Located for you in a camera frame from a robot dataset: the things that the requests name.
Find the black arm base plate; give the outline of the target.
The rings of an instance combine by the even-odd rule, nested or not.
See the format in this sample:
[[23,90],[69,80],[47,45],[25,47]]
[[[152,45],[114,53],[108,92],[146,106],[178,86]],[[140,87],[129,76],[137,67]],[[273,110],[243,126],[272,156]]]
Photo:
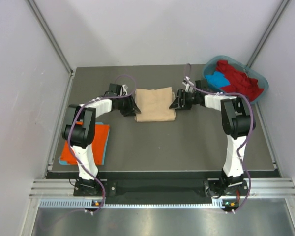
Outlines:
[[100,172],[109,196],[125,193],[194,192],[208,196],[222,196],[236,189],[247,191],[244,174],[227,177],[223,171],[199,172]]

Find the beige t shirt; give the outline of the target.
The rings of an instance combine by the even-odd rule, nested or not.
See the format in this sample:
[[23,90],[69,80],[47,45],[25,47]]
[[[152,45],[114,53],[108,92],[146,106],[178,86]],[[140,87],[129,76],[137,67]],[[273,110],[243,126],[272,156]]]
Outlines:
[[159,89],[138,88],[135,92],[135,103],[140,109],[136,114],[136,122],[167,122],[174,121],[176,111],[169,106],[174,101],[172,87]]

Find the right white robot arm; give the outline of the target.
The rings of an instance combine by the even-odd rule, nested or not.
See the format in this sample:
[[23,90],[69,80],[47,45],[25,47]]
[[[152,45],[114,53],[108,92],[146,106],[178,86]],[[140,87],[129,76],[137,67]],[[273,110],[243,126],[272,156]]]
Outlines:
[[190,110],[193,105],[200,105],[221,112],[227,152],[219,187],[224,194],[230,195],[243,184],[245,147],[256,125],[250,102],[238,93],[210,91],[206,79],[191,82],[186,76],[182,83],[185,88],[178,90],[170,109]]

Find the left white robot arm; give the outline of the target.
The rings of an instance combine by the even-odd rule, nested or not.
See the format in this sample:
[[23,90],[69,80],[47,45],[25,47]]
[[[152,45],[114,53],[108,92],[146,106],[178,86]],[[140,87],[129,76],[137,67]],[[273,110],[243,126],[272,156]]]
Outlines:
[[78,164],[79,178],[86,181],[84,188],[91,195],[98,194],[102,188],[101,182],[95,179],[98,167],[91,147],[96,119],[114,110],[119,110],[124,117],[132,117],[141,112],[126,85],[109,84],[108,91],[103,96],[85,104],[69,105],[63,120],[62,138],[67,141],[69,152]]

